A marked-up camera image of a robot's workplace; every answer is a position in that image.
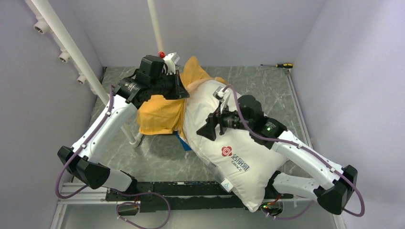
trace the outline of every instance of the marble floor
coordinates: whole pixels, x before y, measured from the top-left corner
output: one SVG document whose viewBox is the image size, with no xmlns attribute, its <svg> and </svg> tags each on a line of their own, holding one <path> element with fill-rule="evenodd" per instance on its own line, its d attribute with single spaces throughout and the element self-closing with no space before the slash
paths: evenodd
<svg viewBox="0 0 405 229">
<path fill-rule="evenodd" d="M 262 103 L 263 111 L 285 124 L 304 141 L 294 98 L 283 69 L 274 67 L 203 67 L 211 77 L 222 77 L 240 94 L 251 94 Z M 108 67 L 102 82 L 104 88 L 115 85 L 134 72 L 133 67 Z M 104 105 L 98 98 L 91 124 Z M 137 133 L 136 114 L 127 120 Z M 109 143 L 101 164 L 130 173 L 138 181 L 209 181 L 213 176 L 193 152 L 185 152 L 174 135 L 144 136 L 138 147 L 129 144 L 122 131 Z M 280 170 L 290 175 L 310 177 L 304 170 L 286 162 Z"/>
</svg>

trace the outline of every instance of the white pipe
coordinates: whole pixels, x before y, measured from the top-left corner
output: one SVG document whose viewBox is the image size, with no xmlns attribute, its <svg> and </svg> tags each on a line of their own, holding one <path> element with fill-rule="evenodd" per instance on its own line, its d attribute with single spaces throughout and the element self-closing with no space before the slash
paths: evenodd
<svg viewBox="0 0 405 229">
<path fill-rule="evenodd" d="M 77 64 L 76 64 L 76 62 L 75 61 L 72 61 L 73 62 L 73 66 L 77 69 L 77 71 L 79 72 L 79 75 L 84 75 L 83 74 L 83 72 L 80 70 L 80 68 L 77 66 Z"/>
<path fill-rule="evenodd" d="M 66 48 L 67 52 L 75 61 L 79 69 L 82 70 L 82 73 L 85 75 L 87 81 L 93 87 L 98 97 L 100 97 L 101 101 L 103 101 L 104 104 L 107 104 L 109 101 L 108 94 L 105 92 L 100 81 L 97 79 L 96 74 L 94 74 L 90 65 L 80 52 L 76 43 L 73 41 L 69 32 L 64 27 L 63 23 L 59 19 L 56 12 L 53 10 L 52 6 L 49 4 L 48 0 L 25 0 L 25 1 L 29 6 L 31 5 L 30 1 L 32 2 L 33 6 L 37 9 L 37 12 L 39 12 L 42 15 L 42 17 L 48 23 L 49 27 L 51 27 L 52 31 L 60 40 L 61 44 Z M 124 124 L 121 127 L 121 130 L 127 136 L 131 144 L 136 143 L 136 140 L 132 135 L 132 133 L 130 132 L 127 125 Z"/>
<path fill-rule="evenodd" d="M 90 87 L 90 91 L 91 91 L 93 94 L 97 95 L 96 91 L 95 91 L 94 88 L 91 86 L 91 84 L 88 83 L 88 85 L 89 85 L 89 87 Z"/>
<path fill-rule="evenodd" d="M 148 0 L 150 18 L 152 19 L 153 31 L 155 32 L 156 44 L 158 45 L 158 52 L 163 50 L 162 35 L 160 34 L 159 20 L 156 13 L 155 0 Z"/>
<path fill-rule="evenodd" d="M 67 50 L 64 48 L 63 44 L 61 43 L 61 41 L 59 40 L 59 38 L 56 36 L 56 34 L 49 28 L 48 23 L 45 21 L 45 19 L 43 18 L 43 16 L 41 15 L 41 13 L 39 13 L 38 9 L 35 7 L 35 5 L 33 4 L 32 1 L 30 0 L 26 0 L 27 5 L 30 7 L 30 9 L 33 11 L 33 13 L 35 14 L 36 19 L 38 20 L 38 22 L 34 25 L 35 30 L 37 30 L 40 34 L 44 34 L 46 33 L 48 30 L 49 33 L 52 35 L 52 38 L 55 40 L 55 42 L 59 45 L 59 47 L 61 48 L 61 54 L 59 55 L 59 59 L 64 62 L 67 63 L 69 62 L 70 59 L 70 54 L 67 52 Z M 75 68 L 77 69 L 77 71 L 79 72 L 79 76 L 83 75 L 82 71 L 79 69 L 79 67 L 74 63 Z"/>
</svg>

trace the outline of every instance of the pipe fitting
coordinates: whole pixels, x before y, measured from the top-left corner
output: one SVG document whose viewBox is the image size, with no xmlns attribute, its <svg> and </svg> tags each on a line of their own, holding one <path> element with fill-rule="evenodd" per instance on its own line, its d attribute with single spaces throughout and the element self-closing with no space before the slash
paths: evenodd
<svg viewBox="0 0 405 229">
<path fill-rule="evenodd" d="M 63 63 L 67 63 L 67 62 L 69 62 L 70 54 L 69 54 L 67 51 L 63 51 L 63 52 L 59 55 L 59 59 L 60 59 Z"/>
<path fill-rule="evenodd" d="M 43 18 L 39 18 L 38 22 L 34 25 L 34 29 L 40 34 L 45 34 L 49 30 L 49 25 Z"/>
<path fill-rule="evenodd" d="M 85 75 L 83 73 L 79 73 L 79 78 L 77 78 L 77 81 L 80 84 L 85 84 L 87 79 L 86 79 L 86 77 L 85 77 Z"/>
<path fill-rule="evenodd" d="M 134 136 L 135 142 L 129 142 L 129 143 L 131 145 L 133 145 L 134 147 L 138 147 L 140 142 L 142 141 L 142 137 L 143 137 L 143 134 L 141 132 L 138 132 L 138 134 L 136 136 Z"/>
</svg>

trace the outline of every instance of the white wall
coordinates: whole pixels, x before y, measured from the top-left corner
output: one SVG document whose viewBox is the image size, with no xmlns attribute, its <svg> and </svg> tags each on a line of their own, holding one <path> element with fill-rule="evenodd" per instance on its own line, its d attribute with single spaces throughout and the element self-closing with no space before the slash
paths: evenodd
<svg viewBox="0 0 405 229">
<path fill-rule="evenodd" d="M 51 4 L 101 75 L 72 11 L 63 0 Z M 95 96 L 76 82 L 75 68 L 58 60 L 53 39 L 33 29 L 35 16 L 24 1 L 0 1 L 0 21 L 0 227 L 45 229 L 56 208 L 53 187 L 62 168 L 56 153 L 88 127 Z"/>
<path fill-rule="evenodd" d="M 145 0 L 68 0 L 104 66 L 136 66 L 157 46 Z M 326 0 L 156 0 L 163 46 L 181 63 L 293 61 Z"/>
<path fill-rule="evenodd" d="M 359 171 L 366 214 L 344 214 L 350 229 L 405 228 L 404 41 L 403 1 L 329 0 L 295 61 L 315 149 Z"/>
</svg>

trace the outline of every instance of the orange fabric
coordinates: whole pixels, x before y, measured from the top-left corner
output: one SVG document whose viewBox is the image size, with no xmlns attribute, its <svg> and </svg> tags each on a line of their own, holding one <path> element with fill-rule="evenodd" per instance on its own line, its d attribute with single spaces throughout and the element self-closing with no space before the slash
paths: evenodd
<svg viewBox="0 0 405 229">
<path fill-rule="evenodd" d="M 207 80 L 213 80 L 204 69 L 201 68 L 195 56 L 192 56 L 184 66 L 180 74 L 181 82 L 190 93 L 200 84 Z M 226 83 L 220 77 L 215 80 Z M 182 133 L 186 100 L 166 100 L 162 95 L 153 95 L 144 102 L 138 110 L 137 122 L 139 131 L 144 135 L 171 134 L 173 131 Z"/>
</svg>

